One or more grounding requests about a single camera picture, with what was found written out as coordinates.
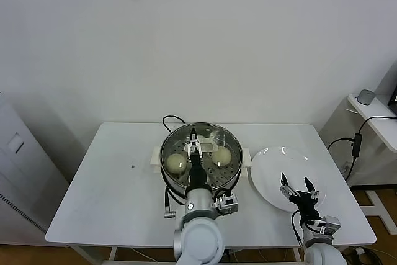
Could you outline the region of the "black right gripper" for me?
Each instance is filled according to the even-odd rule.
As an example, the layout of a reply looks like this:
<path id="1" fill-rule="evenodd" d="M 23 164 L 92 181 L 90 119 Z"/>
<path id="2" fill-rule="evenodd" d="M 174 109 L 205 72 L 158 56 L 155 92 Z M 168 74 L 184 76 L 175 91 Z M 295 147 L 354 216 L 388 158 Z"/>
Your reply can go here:
<path id="1" fill-rule="evenodd" d="M 319 212 L 315 209 L 318 200 L 319 191 L 314 187 L 314 184 L 305 177 L 305 186 L 309 193 L 296 191 L 289 184 L 284 174 L 281 172 L 281 186 L 280 191 L 290 202 L 298 207 L 302 220 L 319 220 Z"/>

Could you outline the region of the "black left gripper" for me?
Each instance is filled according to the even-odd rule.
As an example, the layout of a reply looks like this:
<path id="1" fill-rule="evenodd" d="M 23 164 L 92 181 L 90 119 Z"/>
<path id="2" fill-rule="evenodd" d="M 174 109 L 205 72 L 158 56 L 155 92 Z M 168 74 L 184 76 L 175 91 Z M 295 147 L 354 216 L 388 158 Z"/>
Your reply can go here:
<path id="1" fill-rule="evenodd" d="M 196 131 L 193 128 L 190 132 L 190 139 L 187 144 L 187 156 L 190 158 L 191 169 L 189 172 L 189 188 L 206 188 L 207 174 L 202 168 L 202 147 L 196 141 Z"/>

